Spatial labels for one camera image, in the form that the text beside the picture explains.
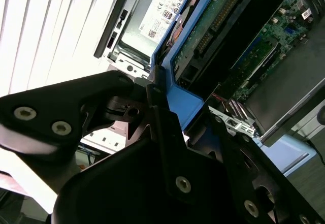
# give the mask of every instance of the black plastic part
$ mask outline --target black plastic part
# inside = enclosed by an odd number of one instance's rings
[[[276,124],[276,127],[265,137],[263,137],[263,144],[271,146],[278,141],[284,134],[289,134],[290,130],[301,119],[303,119],[312,109],[325,100],[325,85],[323,85],[315,94],[302,103],[298,108],[291,112],[287,118],[282,119]]]
[[[323,106],[317,113],[317,121],[321,125],[325,125],[325,106]]]
[[[114,123],[104,117],[107,101],[117,95],[127,96],[133,88],[126,75],[109,71],[2,97],[0,123],[37,141],[1,141],[0,147],[44,161],[69,159],[82,137]],[[36,117],[17,119],[14,110],[22,106],[33,108]],[[67,122],[71,133],[55,134],[51,127],[57,121]]]
[[[125,4],[126,0],[116,0],[116,3],[114,5],[114,8],[112,10],[112,13],[108,19],[108,22],[106,24],[106,27],[104,29],[104,32],[102,34],[102,37],[98,43],[98,46],[96,48],[96,51],[94,53],[94,57],[101,58],[105,48],[108,45],[111,33],[113,32],[115,25],[117,24],[119,15],[121,13],[121,10],[123,9],[123,6]]]
[[[147,91],[155,96],[154,90]],[[321,221],[244,134],[231,137],[224,123],[207,113],[204,141],[198,141],[201,152],[188,149],[177,116],[161,105],[147,111],[132,145],[63,187],[54,206],[53,224],[166,223],[171,219],[177,223],[272,224],[270,208],[278,224],[299,223],[301,214],[312,223]],[[190,182],[189,193],[177,188],[178,176]],[[245,208],[246,200],[255,204],[257,217]],[[87,203],[92,204],[84,211]]]

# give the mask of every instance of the gray panel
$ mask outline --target gray panel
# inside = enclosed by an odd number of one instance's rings
[[[265,131],[325,77],[325,19],[309,34],[247,100]]]
[[[122,41],[127,45],[139,50],[149,57],[157,47],[157,43],[140,34],[140,24],[149,8],[152,0],[139,0],[134,14],[127,25]]]
[[[325,129],[311,139],[319,152],[325,156]],[[288,176],[288,180],[325,219],[325,170],[319,156],[301,166]]]

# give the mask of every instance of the black plastic bracket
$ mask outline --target black plastic bracket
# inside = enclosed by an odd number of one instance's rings
[[[126,97],[133,89],[125,74],[109,71],[2,97],[0,123],[36,141],[8,139],[0,147],[45,161],[69,159],[82,137],[114,123],[104,116],[107,102],[116,96]],[[32,108],[36,116],[28,120],[17,117],[15,110],[21,107]],[[60,121],[71,127],[69,134],[54,132],[54,123]]]

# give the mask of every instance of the mounting hole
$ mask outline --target mounting hole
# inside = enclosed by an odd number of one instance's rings
[[[256,197],[261,207],[266,213],[269,213],[274,209],[274,197],[271,192],[264,186],[259,186],[255,189]]]
[[[131,109],[129,109],[127,114],[130,117],[134,117],[134,116],[137,116],[139,114],[139,110],[137,108],[131,108]]]
[[[258,217],[258,208],[253,202],[250,200],[245,200],[244,206],[250,215],[254,216],[255,218]]]
[[[249,137],[247,135],[243,135],[242,137],[247,143],[249,143]]]
[[[34,109],[26,106],[18,107],[14,111],[14,116],[19,120],[29,121],[36,117],[37,113]]]
[[[119,77],[119,80],[123,83],[128,83],[128,80],[124,77]]]
[[[215,118],[215,120],[216,120],[217,122],[222,122],[222,119],[221,119],[220,116],[215,116],[214,118]]]
[[[185,177],[178,176],[176,178],[176,186],[185,194],[191,192],[191,184]]]
[[[158,93],[160,93],[161,92],[161,90],[159,89],[159,88],[153,88],[153,90],[155,90],[155,91],[157,91]]]
[[[302,224],[309,224],[309,220],[304,215],[299,215]]]
[[[60,136],[68,135],[71,133],[71,130],[70,124],[65,121],[57,121],[52,125],[52,131]]]

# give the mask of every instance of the blue plastic bracket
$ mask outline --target blue plastic bracket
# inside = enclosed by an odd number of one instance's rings
[[[185,7],[187,0],[184,0],[184,3],[181,7],[180,13]],[[185,90],[184,88],[178,86],[175,82],[175,74],[173,69],[173,60],[178,54],[179,50],[185,43],[186,39],[192,32],[200,16],[203,14],[204,10],[210,3],[210,0],[200,0],[194,9],[192,15],[190,16],[187,24],[185,25],[183,31],[178,37],[177,41],[166,55],[162,62],[162,66],[166,69],[166,86],[167,86],[167,99],[169,103],[170,110],[175,112],[178,116],[182,130],[191,122],[195,115],[202,108],[204,101],[199,96]],[[164,44],[164,41],[168,38],[167,34],[174,28],[177,18],[175,18],[174,23],[170,25],[165,36],[162,38],[158,47],[151,57],[151,64],[156,64],[156,54],[160,47]]]

